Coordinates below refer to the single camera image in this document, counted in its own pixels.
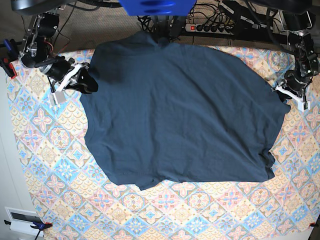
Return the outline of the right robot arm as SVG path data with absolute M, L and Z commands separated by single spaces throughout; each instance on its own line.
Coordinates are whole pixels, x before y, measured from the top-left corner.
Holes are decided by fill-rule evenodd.
M 12 0 L 11 9 L 20 14 L 32 16 L 23 36 L 19 60 L 26 68 L 36 68 L 46 75 L 51 93 L 75 90 L 82 94 L 98 91 L 98 83 L 89 75 L 88 63 L 75 64 L 54 54 L 53 37 L 58 32 L 62 5 L 70 0 Z

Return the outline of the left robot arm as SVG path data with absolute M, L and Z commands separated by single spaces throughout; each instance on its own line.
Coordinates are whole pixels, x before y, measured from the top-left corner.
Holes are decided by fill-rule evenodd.
M 252 16 L 260 24 L 266 25 L 270 40 L 282 52 L 293 55 L 295 58 L 294 69 L 285 72 L 284 79 L 277 82 L 274 90 L 282 99 L 294 99 L 306 108 L 307 88 L 313 77 L 320 73 L 318 53 L 314 49 L 314 41 L 310 33 L 316 23 L 315 3 L 312 0 L 253 0 L 252 2 L 266 7 L 266 16 L 262 19 L 253 12 L 250 1 L 245 1 Z M 279 15 L 283 30 L 288 33 L 289 49 L 285 48 L 272 32 L 276 15 Z

